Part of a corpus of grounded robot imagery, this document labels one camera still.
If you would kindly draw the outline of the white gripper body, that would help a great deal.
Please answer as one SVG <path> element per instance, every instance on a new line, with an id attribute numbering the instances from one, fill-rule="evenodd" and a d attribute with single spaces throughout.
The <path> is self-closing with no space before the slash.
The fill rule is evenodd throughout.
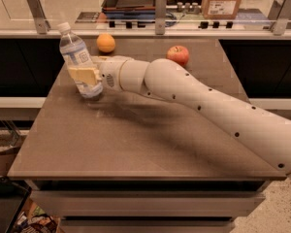
<path id="1" fill-rule="evenodd" d="M 131 60 L 126 56 L 93 56 L 92 61 L 97 65 L 102 84 L 105 88 L 122 91 L 120 85 L 120 71 L 125 62 Z"/>

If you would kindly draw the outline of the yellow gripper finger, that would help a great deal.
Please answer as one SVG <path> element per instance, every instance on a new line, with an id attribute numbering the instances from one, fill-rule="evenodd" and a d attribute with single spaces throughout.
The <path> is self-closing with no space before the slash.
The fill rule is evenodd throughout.
<path id="1" fill-rule="evenodd" d="M 96 85 L 102 80 L 96 67 L 69 67 L 68 73 L 74 81 L 86 84 Z"/>

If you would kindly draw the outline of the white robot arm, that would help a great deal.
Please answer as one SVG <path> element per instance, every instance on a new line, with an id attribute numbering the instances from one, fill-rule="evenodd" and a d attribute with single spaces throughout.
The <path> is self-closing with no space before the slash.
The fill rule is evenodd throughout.
<path id="1" fill-rule="evenodd" d="M 291 179 L 291 120 L 248 104 L 201 82 L 172 60 L 126 56 L 68 59 L 77 82 L 129 91 L 193 109 Z"/>

